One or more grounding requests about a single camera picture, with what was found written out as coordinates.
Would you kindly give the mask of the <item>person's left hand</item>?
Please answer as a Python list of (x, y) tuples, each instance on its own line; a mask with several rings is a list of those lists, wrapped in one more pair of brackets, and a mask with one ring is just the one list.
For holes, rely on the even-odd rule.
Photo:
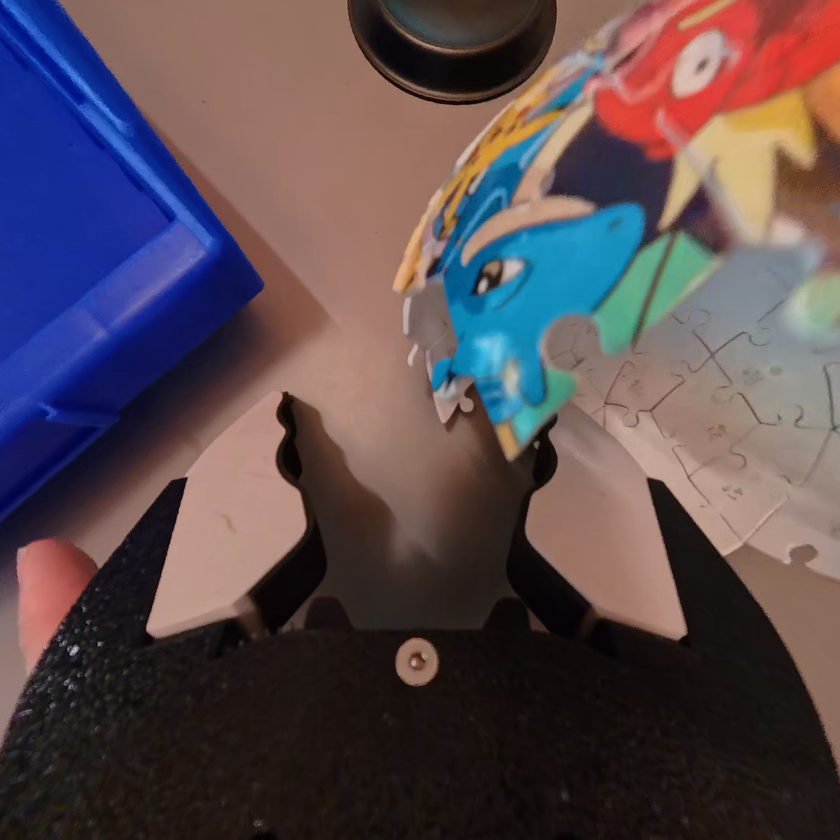
[(40, 539), (17, 550), (17, 635), (28, 674), (97, 572), (91, 557), (60, 539)]

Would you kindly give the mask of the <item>printed puzzle ball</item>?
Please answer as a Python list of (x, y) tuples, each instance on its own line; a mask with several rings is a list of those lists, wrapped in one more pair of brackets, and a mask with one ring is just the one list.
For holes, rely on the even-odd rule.
[(838, 580), (838, 2), (648, 2), (457, 160), (394, 289), (438, 416), (566, 403), (716, 546)]

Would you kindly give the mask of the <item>black round stand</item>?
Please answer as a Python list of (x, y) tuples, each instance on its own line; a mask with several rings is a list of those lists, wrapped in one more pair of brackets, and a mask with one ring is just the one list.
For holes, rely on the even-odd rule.
[(384, 79), (431, 102), (505, 95), (540, 67), (555, 1), (349, 1), (353, 36)]

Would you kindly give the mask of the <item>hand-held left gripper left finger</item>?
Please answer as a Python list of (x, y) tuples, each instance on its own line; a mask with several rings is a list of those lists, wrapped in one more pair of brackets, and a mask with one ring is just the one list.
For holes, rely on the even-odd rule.
[(269, 393), (187, 472), (146, 624), (154, 640), (221, 623), (275, 634), (321, 583), (327, 556), (300, 484), (294, 402)]

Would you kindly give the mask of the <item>blue plastic bin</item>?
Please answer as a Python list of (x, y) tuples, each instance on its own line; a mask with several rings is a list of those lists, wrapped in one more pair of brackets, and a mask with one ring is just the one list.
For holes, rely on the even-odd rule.
[(1, 2), (1, 516), (264, 282), (59, 2)]

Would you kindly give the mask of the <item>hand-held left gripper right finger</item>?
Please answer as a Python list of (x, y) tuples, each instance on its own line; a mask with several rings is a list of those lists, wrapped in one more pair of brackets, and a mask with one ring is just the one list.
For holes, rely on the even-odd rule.
[(677, 647), (687, 636), (648, 479), (579, 407), (532, 448), (507, 577), (539, 627), (596, 647)]

